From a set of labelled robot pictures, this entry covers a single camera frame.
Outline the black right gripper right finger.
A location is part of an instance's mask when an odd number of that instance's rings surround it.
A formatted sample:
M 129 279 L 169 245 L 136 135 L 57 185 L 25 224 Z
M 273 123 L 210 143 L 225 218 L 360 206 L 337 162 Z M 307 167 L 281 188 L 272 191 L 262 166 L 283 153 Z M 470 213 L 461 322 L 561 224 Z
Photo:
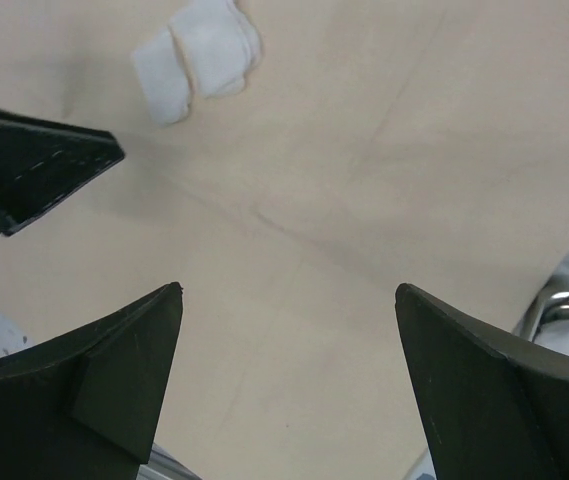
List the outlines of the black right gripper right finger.
M 569 479 L 569 356 L 411 284 L 401 343 L 438 479 Z

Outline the white gauze pad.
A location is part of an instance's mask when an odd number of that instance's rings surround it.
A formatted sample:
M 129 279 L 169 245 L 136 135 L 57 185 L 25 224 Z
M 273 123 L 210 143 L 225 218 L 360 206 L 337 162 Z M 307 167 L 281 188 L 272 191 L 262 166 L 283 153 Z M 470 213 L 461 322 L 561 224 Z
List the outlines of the white gauze pad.
M 169 26 L 201 96 L 223 97 L 245 88 L 262 47 L 257 29 L 234 1 L 191 1 L 171 17 Z
M 167 27 L 160 30 L 132 52 L 131 60 L 152 120 L 171 125 L 187 117 L 190 81 L 171 31 Z

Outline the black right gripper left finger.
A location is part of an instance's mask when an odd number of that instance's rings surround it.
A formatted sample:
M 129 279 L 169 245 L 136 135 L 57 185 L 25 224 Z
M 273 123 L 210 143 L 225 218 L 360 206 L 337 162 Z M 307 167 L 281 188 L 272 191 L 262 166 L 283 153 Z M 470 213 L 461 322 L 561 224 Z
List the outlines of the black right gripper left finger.
M 134 479 L 150 459 L 183 314 L 168 283 L 0 358 L 0 479 Z

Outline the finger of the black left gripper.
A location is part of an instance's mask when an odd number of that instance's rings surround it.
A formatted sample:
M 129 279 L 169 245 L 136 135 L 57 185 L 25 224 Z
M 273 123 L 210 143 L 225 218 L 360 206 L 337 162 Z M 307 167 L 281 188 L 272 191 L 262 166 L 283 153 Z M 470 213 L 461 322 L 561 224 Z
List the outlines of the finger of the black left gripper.
M 24 229 L 124 158 L 108 131 L 0 109 L 0 235 Z

